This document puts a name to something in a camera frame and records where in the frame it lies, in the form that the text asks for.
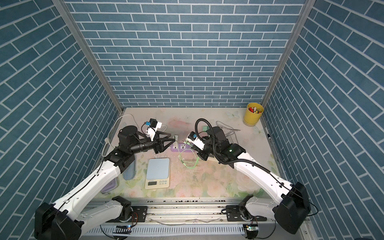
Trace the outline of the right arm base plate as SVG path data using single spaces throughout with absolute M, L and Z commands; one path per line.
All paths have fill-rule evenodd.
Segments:
M 228 222 L 266 222 L 268 220 L 263 216 L 252 216 L 245 208 L 238 205 L 227 205 L 221 213 L 227 217 Z

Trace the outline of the blue electronic scale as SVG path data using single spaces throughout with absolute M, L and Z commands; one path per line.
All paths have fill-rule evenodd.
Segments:
M 154 190 L 170 186 L 170 159 L 150 159 L 146 174 L 145 189 Z

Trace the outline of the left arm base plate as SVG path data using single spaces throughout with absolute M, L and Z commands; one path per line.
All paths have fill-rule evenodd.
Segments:
M 122 223 L 128 222 L 133 225 L 145 222 L 148 211 L 147 206 L 132 206 L 131 209 L 131 214 L 126 220 L 122 220 Z

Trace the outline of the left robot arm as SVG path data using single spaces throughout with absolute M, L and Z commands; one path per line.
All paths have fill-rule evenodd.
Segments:
M 147 134 L 136 126 L 127 126 L 118 133 L 119 145 L 112 150 L 86 179 L 52 204 L 41 204 L 35 213 L 37 240 L 77 240 L 89 230 L 110 220 L 128 222 L 132 219 L 131 202 L 123 197 L 85 212 L 87 204 L 112 180 L 135 161 L 135 154 L 153 150 L 164 152 L 175 139 L 148 127 Z

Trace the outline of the white charger adapter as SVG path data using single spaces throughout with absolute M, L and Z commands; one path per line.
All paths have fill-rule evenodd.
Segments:
M 179 148 L 179 144 L 178 144 L 178 135 L 174 135 L 174 139 L 175 139 L 175 143 L 174 143 L 174 149 L 178 149 Z

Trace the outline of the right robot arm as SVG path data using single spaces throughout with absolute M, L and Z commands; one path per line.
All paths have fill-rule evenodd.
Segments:
M 207 136 L 191 132 L 187 141 L 198 156 L 207 160 L 214 157 L 222 165 L 243 173 L 258 184 L 272 198 L 264 217 L 272 217 L 288 233 L 295 234 L 310 215 L 311 205 L 306 187 L 284 180 L 260 165 L 238 144 L 231 144 L 220 127 L 207 131 Z

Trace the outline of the purple power strip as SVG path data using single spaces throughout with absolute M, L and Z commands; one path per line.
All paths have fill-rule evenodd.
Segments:
M 191 146 L 185 143 L 177 143 L 174 142 L 173 145 L 171 146 L 171 151 L 172 152 L 182 152 L 186 149 L 190 149 Z

